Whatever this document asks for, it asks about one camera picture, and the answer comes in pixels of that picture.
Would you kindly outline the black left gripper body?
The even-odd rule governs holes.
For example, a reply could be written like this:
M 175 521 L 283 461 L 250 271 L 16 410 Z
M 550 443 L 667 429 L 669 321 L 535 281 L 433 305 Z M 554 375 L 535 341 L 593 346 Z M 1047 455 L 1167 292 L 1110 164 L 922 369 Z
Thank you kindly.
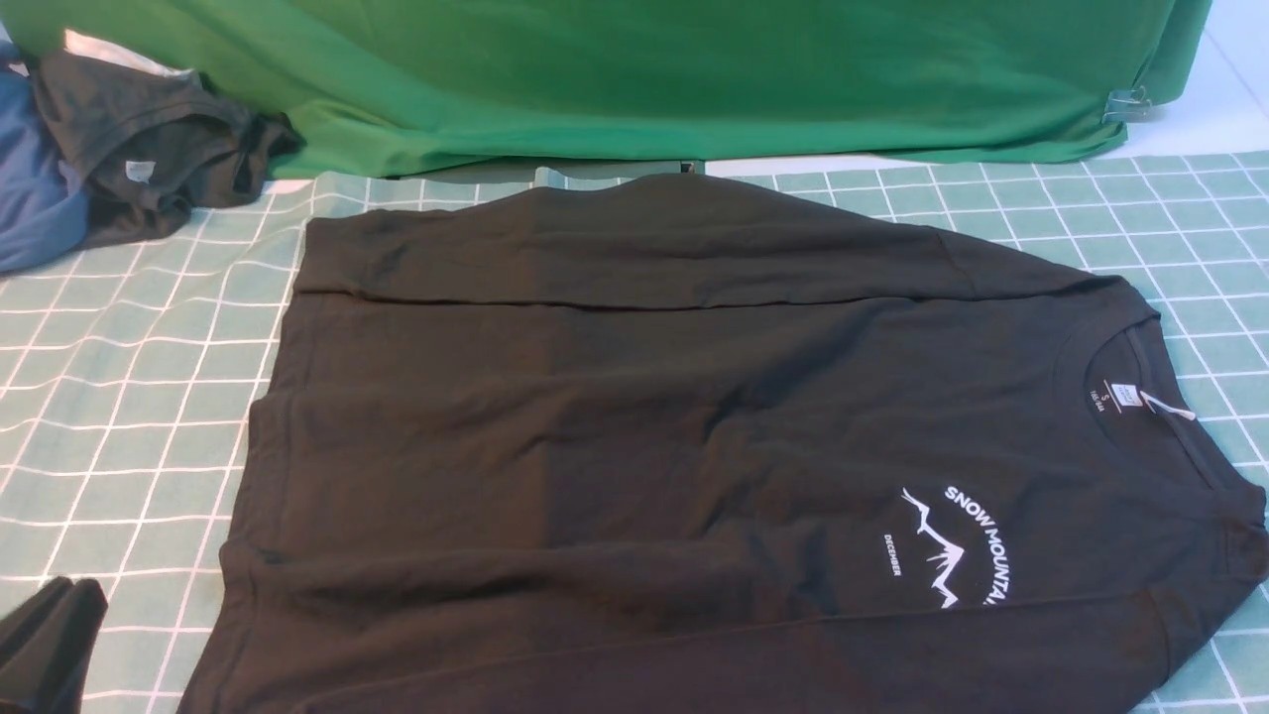
M 108 602 L 98 580 L 56 577 L 1 621 L 1 711 L 77 713 Z

